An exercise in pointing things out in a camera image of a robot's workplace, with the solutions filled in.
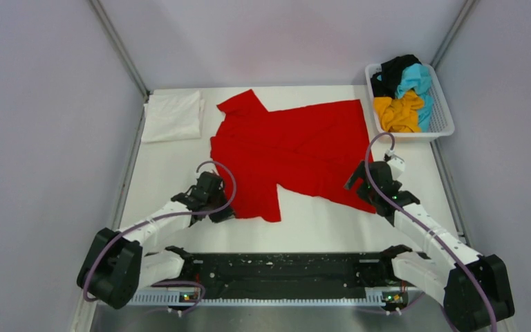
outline folded white cloth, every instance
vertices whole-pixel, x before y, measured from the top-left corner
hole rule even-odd
[[[200,138],[204,107],[198,90],[155,90],[144,105],[141,142]]]

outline light blue towel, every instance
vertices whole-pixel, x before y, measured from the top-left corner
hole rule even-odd
[[[418,97],[425,101],[425,106],[418,110],[418,126],[423,132],[429,130],[432,116],[434,100],[428,94],[431,85],[432,78],[429,69],[422,64],[413,64],[402,71],[402,81],[395,92],[395,97],[399,99],[408,90],[414,89]]]

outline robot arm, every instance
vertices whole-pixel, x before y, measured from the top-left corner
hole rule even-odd
[[[164,279],[174,279],[180,275],[184,259],[170,248],[163,248],[165,239],[200,221],[206,213],[222,207],[227,199],[224,194],[223,179],[216,174],[203,172],[196,185],[184,193],[171,198],[157,212],[143,219],[145,223],[118,239],[101,262],[94,267],[89,285],[86,276],[93,269],[95,260],[105,246],[130,227],[112,231],[100,230],[91,245],[77,277],[80,288],[106,302],[113,308],[122,308],[138,289],[148,287]],[[221,222],[234,216],[231,207],[211,213],[209,218]]]
[[[357,195],[373,205],[380,216],[418,244],[430,258],[423,259],[406,246],[390,247],[382,253],[387,265],[385,271],[390,274],[386,277],[405,280],[434,298],[445,308],[445,313],[459,331],[475,331],[488,326],[490,319],[476,287],[436,240],[438,237],[478,280],[494,309],[496,320],[513,316],[514,302],[503,261],[496,255],[484,257],[461,243],[432,219],[411,192],[400,190],[402,183],[396,179],[405,170],[403,159],[388,150],[383,161],[369,164],[369,170],[373,182],[383,194],[426,226],[421,227],[386,202],[370,185],[365,162],[360,163],[345,185],[346,189],[351,189],[358,179],[362,179]]]

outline red garment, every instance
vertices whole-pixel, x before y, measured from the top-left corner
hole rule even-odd
[[[253,90],[218,105],[225,120],[211,138],[211,157],[237,181],[237,218],[280,221],[276,184],[375,212],[343,186],[365,157],[369,137],[359,100],[268,112]],[[232,182],[218,167],[230,197]]]

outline black cloth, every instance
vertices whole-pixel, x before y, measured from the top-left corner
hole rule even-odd
[[[371,77],[371,88],[373,89],[374,97],[395,97],[395,91],[402,81],[402,72],[404,69],[419,64],[418,58],[412,54],[406,54],[401,57],[395,57],[388,62],[382,64],[382,72],[376,73]]]

